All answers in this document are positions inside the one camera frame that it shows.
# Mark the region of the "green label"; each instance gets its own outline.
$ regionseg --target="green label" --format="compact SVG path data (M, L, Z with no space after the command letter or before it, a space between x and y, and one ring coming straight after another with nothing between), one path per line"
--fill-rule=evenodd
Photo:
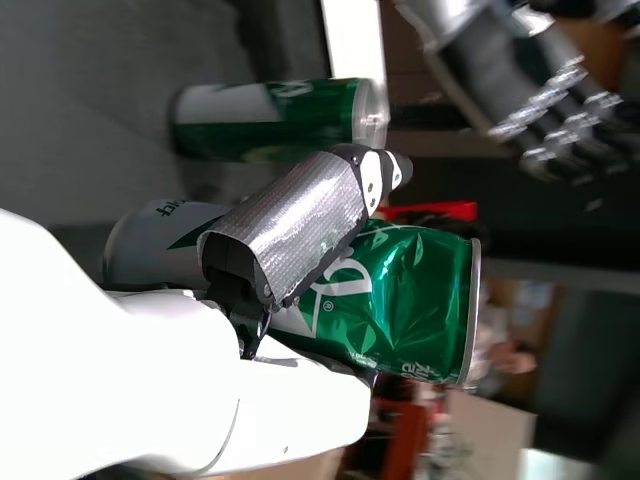
M273 335L293 348L431 382L457 379L466 345L471 245L370 221Z
M203 160L298 162L310 152L353 140L358 85L354 79L266 83L279 122L177 124L176 145L184 155Z
M199 227L194 228L189 233L187 233L186 235L183 235L178 240L176 240L174 243L172 243L171 246L169 246L169 248L167 248L167 250L177 250L179 248L195 247L198 244L198 238L200 237L200 235L202 235L204 232L206 232L209 229L209 227L211 227L211 225L216 223L216 221L221 216L222 215L220 215L220 216L218 216L216 218L212 218L208 222L205 222L202 225L200 225Z

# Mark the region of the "metal robotic hand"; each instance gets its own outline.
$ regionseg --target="metal robotic hand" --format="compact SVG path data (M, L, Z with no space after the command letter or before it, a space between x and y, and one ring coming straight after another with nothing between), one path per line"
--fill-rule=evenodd
M449 96L476 129L515 147L529 173L580 184L637 160L637 106L589 76L550 16L505 0L395 3Z

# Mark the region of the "can logo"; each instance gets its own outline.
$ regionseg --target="can logo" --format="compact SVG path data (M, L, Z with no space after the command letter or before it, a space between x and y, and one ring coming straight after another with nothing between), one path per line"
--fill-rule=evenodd
M187 200L171 200L165 202L162 208L156 208L156 212L158 212L161 217L170 217L177 208L180 208L180 205L184 205L185 203L187 203Z
M316 295L311 318L305 318L298 307L291 307L274 316L273 327L302 337L316 338L320 310L322 309L329 314L335 308L333 301L324 299L323 302L323 297L344 297L371 293L373 290L371 275L364 265L349 258L353 253L353 248L347 247L345 252L324 271L323 277L327 282L331 282L331 278L340 270L356 270L362 275L361 279L323 284L313 283L310 290L313 290Z
M431 378L432 370L425 366L421 365L418 362L413 363L403 363L402 364L402 376L405 378L413 378L416 380L429 380Z

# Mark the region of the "gray floor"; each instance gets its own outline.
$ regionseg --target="gray floor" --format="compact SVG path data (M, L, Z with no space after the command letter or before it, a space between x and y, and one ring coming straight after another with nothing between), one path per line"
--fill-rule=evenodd
M321 38L314 0L0 0L0 207L83 254L99 247L77 228L149 200L258 188L270 169L176 158L170 99L189 84L325 76Z

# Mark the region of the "can lid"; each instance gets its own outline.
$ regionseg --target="can lid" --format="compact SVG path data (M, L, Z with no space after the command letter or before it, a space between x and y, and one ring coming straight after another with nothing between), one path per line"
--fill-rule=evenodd
M354 143L383 148L387 142L389 108L386 94L368 78L359 79L351 113Z
M480 308L480 268L482 247L480 240L471 239L471 282L469 284L469 313L467 315L467 342L464 347L464 356L458 376L458 385L468 386L467 379L472 370L474 352L476 346L476 333L478 331L478 310Z

